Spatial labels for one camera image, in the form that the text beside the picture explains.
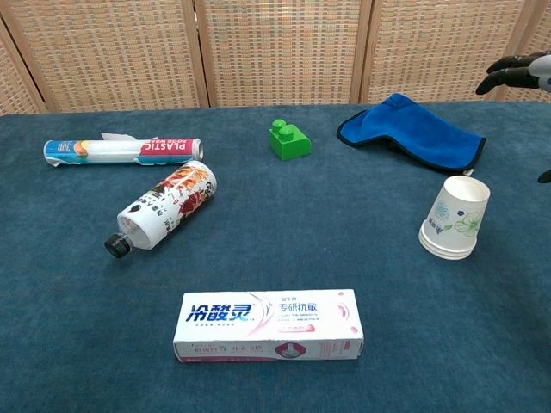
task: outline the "woven screen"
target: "woven screen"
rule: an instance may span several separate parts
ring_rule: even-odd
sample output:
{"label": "woven screen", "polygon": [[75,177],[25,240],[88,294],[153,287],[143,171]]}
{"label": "woven screen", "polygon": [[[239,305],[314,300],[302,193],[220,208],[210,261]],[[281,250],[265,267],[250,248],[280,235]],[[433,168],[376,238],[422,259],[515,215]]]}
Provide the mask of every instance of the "woven screen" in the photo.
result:
{"label": "woven screen", "polygon": [[349,101],[359,0],[195,4],[212,105]]}
{"label": "woven screen", "polygon": [[191,0],[5,0],[3,7],[50,109],[75,112],[200,106],[186,5],[193,22]]}
{"label": "woven screen", "polygon": [[32,114],[43,111],[38,91],[26,70],[0,20],[0,114]]}
{"label": "woven screen", "polygon": [[[551,49],[551,3],[545,9],[526,50],[518,51],[517,54],[530,54],[549,49]],[[542,90],[508,88],[505,100],[551,102],[551,94]]]}
{"label": "woven screen", "polygon": [[523,0],[375,0],[362,102],[393,92],[420,102],[484,99],[474,91],[522,8]]}

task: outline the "toothpaste box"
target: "toothpaste box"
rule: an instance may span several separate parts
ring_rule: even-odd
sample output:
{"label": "toothpaste box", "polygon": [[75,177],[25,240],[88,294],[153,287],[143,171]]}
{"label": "toothpaste box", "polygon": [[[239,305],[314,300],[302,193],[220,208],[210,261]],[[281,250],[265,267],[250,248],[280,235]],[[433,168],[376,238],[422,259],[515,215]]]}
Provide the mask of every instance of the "toothpaste box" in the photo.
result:
{"label": "toothpaste box", "polygon": [[174,351],[182,362],[356,359],[354,290],[185,293]]}

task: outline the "paper cup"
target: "paper cup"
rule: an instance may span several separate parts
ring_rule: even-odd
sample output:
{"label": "paper cup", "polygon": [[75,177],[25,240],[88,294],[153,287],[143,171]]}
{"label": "paper cup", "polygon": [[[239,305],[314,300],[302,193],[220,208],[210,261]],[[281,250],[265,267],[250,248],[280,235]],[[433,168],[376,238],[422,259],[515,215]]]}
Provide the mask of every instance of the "paper cup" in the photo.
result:
{"label": "paper cup", "polygon": [[461,260],[473,252],[490,189],[470,176],[451,176],[419,229],[419,242],[435,256]]}

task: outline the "plastic bottle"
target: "plastic bottle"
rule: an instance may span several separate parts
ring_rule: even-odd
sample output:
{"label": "plastic bottle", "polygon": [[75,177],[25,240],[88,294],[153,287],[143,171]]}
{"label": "plastic bottle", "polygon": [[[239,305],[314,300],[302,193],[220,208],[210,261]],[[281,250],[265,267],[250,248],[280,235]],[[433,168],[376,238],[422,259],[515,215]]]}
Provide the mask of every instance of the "plastic bottle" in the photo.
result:
{"label": "plastic bottle", "polygon": [[132,248],[152,249],[215,190],[216,178],[207,165],[199,161],[184,164],[119,213],[119,232],[105,247],[117,258]]}

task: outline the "black bottle cap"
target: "black bottle cap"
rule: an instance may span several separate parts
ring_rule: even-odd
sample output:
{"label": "black bottle cap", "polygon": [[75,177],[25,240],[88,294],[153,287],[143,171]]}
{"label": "black bottle cap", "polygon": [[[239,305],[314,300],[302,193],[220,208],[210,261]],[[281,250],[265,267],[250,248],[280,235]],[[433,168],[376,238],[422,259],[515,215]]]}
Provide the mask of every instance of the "black bottle cap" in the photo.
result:
{"label": "black bottle cap", "polygon": [[121,258],[130,252],[132,248],[128,244],[127,240],[121,237],[119,234],[113,234],[109,239],[103,243],[107,251],[113,256]]}

